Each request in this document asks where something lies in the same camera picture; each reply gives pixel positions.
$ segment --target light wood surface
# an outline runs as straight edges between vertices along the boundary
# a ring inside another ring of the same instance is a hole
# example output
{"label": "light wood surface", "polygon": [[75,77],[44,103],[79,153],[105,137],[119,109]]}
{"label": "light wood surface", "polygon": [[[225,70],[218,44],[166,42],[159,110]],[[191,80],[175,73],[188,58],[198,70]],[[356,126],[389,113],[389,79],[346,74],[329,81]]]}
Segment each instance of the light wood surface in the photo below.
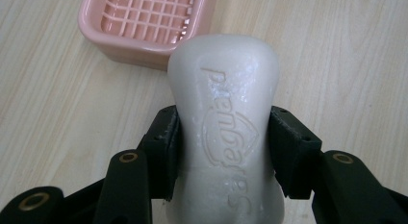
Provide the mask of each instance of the light wood surface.
{"label": "light wood surface", "polygon": [[[0,209],[32,187],[68,195],[101,179],[173,104],[164,71],[112,62],[82,36],[81,1],[0,0]],[[408,194],[408,0],[218,0],[211,33],[269,43],[274,105]],[[315,223],[311,201],[286,200],[284,223]]]}

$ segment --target soap dish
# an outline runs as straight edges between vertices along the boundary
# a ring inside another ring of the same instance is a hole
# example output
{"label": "soap dish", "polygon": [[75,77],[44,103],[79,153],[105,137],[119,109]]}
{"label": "soap dish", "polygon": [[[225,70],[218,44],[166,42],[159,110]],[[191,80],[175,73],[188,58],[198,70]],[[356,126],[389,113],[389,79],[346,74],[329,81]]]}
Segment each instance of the soap dish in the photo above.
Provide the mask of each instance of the soap dish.
{"label": "soap dish", "polygon": [[216,0],[83,0],[78,24],[106,56],[166,69],[178,44],[210,29]]}

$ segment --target brass insert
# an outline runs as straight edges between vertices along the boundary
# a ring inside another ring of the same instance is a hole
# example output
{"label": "brass insert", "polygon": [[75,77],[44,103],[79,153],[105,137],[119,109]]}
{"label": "brass insert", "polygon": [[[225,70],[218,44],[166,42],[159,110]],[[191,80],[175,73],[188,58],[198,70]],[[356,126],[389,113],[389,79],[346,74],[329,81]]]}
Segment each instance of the brass insert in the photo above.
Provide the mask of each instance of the brass insert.
{"label": "brass insert", "polygon": [[119,160],[120,162],[127,163],[127,162],[132,162],[138,158],[138,155],[135,153],[126,153],[120,156]]}
{"label": "brass insert", "polygon": [[38,192],[26,197],[18,205],[18,208],[24,212],[32,211],[48,201],[50,195],[46,192]]}
{"label": "brass insert", "polygon": [[351,157],[340,153],[334,154],[333,159],[341,163],[354,163],[354,160]]}

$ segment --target white soap bar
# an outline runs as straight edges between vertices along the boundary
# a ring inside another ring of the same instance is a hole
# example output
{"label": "white soap bar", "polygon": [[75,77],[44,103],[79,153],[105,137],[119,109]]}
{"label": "white soap bar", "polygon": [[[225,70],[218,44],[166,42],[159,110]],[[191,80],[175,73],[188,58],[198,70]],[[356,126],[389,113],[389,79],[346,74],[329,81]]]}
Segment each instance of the white soap bar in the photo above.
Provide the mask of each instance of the white soap bar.
{"label": "white soap bar", "polygon": [[170,223],[281,223],[266,140],[279,78],[272,49],[253,37],[195,37],[171,55],[168,78],[185,146]]}

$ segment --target embossed logo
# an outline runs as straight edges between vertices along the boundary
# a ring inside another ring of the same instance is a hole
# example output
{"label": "embossed logo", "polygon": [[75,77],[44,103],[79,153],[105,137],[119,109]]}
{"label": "embossed logo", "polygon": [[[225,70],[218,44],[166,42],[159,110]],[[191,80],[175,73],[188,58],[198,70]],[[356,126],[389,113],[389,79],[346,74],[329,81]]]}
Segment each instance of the embossed logo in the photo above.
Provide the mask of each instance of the embossed logo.
{"label": "embossed logo", "polygon": [[204,147],[213,165],[233,167],[243,163],[258,140],[251,122],[234,110],[224,72],[201,68],[208,74],[213,105],[203,124]]}
{"label": "embossed logo", "polygon": [[228,206],[236,212],[251,214],[252,203],[247,196],[249,187],[242,166],[256,146],[258,131],[234,109],[226,73],[205,67],[201,70],[208,76],[212,99],[202,126],[205,153],[211,164],[231,170]]}

